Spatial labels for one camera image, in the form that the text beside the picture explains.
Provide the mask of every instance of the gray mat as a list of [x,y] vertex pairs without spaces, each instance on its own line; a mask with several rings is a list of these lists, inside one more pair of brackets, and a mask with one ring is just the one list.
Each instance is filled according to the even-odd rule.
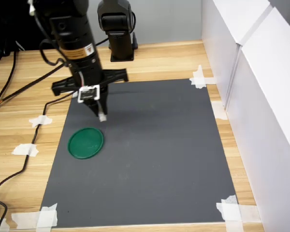
[[[234,195],[207,89],[189,80],[110,85],[107,122],[72,100],[42,206],[58,203],[58,227],[223,221]],[[100,129],[100,153],[73,158],[67,143]]]

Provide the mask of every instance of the white bracket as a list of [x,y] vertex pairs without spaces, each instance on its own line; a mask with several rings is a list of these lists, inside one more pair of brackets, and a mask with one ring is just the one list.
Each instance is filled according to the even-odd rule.
[[96,96],[94,97],[94,100],[95,101],[99,100],[100,99],[100,85],[83,86],[83,87],[80,87],[79,90],[78,90],[77,102],[78,103],[83,103],[84,99],[81,99],[82,94],[85,94],[86,92],[90,92],[93,89],[96,90]]

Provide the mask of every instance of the warning label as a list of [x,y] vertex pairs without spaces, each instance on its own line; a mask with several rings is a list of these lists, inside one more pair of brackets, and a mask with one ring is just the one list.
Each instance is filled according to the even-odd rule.
[[94,53],[94,48],[91,43],[86,47],[82,47],[75,50],[65,50],[61,48],[61,51],[67,56],[68,59],[82,59]]

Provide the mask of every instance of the white cable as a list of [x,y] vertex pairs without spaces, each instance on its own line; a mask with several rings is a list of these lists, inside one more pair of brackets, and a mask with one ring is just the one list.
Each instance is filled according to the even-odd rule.
[[83,76],[82,72],[79,71],[78,73],[79,73],[79,75],[80,75],[80,77],[81,77],[82,86],[85,86],[84,76]]

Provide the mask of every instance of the black mount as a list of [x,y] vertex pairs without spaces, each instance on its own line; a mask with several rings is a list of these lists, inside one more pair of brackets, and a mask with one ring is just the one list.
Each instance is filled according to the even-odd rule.
[[133,61],[138,48],[135,33],[135,15],[127,0],[102,0],[98,6],[99,24],[105,31],[112,50],[111,61]]
[[[101,93],[100,93],[100,104],[103,109],[103,112],[107,115],[107,95],[108,95],[108,85],[117,81],[128,82],[128,75],[126,69],[119,70],[103,70],[105,79],[100,83]],[[79,86],[76,85],[74,77],[68,77],[61,81],[54,82],[52,84],[52,91],[55,96],[59,96],[61,93],[69,91],[78,91]],[[98,116],[99,106],[97,101],[92,99],[86,100],[84,102],[94,113]]]

